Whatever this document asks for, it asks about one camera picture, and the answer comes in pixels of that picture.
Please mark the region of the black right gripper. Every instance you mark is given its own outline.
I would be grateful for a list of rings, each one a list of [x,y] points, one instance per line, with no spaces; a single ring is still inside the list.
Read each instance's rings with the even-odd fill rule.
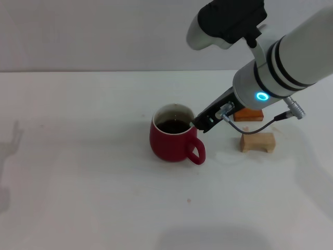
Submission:
[[[224,115],[229,117],[243,108],[243,104],[237,99],[234,93],[234,88],[230,87],[209,106],[208,111],[201,112],[194,119],[194,126],[203,133],[206,133],[223,120]]]

